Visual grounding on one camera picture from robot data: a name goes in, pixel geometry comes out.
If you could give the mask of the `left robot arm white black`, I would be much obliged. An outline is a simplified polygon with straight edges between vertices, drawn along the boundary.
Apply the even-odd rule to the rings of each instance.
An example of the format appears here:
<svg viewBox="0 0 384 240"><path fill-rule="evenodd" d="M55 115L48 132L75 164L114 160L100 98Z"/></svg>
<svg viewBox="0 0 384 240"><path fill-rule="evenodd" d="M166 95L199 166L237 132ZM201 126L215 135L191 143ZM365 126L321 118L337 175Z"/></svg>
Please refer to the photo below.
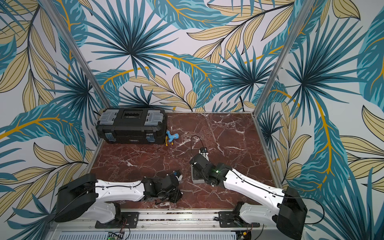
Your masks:
<svg viewBox="0 0 384 240"><path fill-rule="evenodd" d="M179 190L182 178L180 171L174 171L164 178L108 182L86 174L59 188L54 221L65 223L82 217L110 224L122 219L119 201L176 203L183 196Z"/></svg>

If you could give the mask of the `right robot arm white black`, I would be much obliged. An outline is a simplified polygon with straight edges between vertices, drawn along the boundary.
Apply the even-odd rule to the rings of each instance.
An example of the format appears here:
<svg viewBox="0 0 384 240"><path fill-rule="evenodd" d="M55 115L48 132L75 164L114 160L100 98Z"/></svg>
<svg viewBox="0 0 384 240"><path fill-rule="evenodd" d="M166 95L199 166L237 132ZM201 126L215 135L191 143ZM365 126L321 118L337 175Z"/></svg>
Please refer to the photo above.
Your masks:
<svg viewBox="0 0 384 240"><path fill-rule="evenodd" d="M238 204L234 213L245 223L275 224L288 238L302 238L304 226L307 225L308 208L304 198L294 188L288 187L284 190L268 186L230 166L222 163L214 165L203 154L191 158L190 164L200 173L206 184L240 193L265 207L262 212L253 205Z"/></svg>

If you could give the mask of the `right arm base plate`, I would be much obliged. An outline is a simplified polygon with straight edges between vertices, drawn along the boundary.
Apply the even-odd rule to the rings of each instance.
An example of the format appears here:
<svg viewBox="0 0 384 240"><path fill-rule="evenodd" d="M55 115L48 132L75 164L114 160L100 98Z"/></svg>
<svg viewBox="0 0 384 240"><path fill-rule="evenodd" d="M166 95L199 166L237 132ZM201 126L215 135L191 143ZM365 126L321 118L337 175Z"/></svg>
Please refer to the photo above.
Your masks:
<svg viewBox="0 0 384 240"><path fill-rule="evenodd" d="M218 212L214 220L219 222L221 228L258 228L260 223L246 223L239 215L233 212Z"/></svg>

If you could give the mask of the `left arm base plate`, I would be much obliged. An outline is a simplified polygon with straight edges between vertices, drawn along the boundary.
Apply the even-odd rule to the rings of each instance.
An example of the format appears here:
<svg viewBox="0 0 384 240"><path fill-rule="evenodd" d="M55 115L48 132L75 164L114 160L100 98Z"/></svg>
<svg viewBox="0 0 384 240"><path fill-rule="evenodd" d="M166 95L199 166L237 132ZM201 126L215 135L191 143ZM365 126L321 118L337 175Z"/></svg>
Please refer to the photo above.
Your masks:
<svg viewBox="0 0 384 240"><path fill-rule="evenodd" d="M96 222L96 229L118 229L118 228L129 228L136 229L138 220L139 220L139 212L122 212L120 219L114 219L106 224L101 224L99 221Z"/></svg>

